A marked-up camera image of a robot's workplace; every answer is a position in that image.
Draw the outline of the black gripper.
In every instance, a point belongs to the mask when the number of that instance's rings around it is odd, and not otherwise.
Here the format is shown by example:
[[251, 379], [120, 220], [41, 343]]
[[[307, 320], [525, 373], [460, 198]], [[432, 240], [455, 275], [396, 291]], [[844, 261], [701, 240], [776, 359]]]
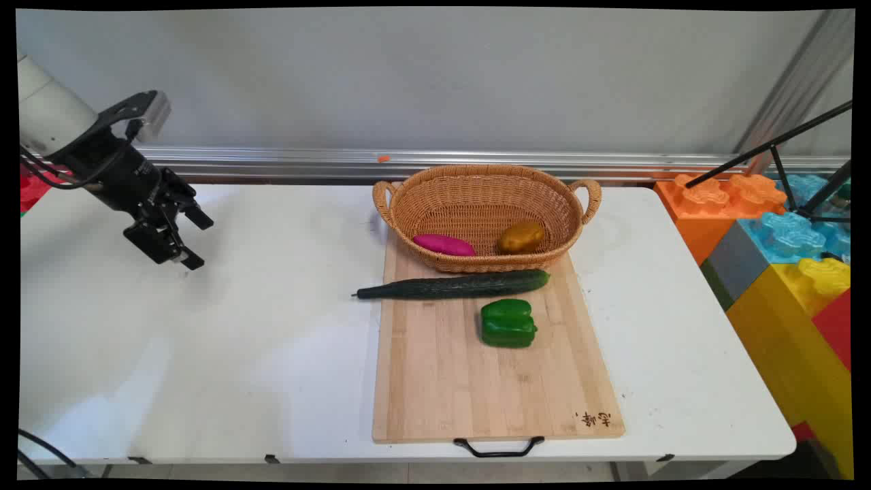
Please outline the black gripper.
[[198, 270], [205, 261], [184, 245], [172, 226], [156, 226], [183, 214], [201, 230], [214, 226], [196, 202], [195, 190], [168, 168], [158, 169], [131, 145], [102, 129], [52, 153], [85, 189], [115, 211], [130, 214], [122, 236], [156, 264], [171, 261]]

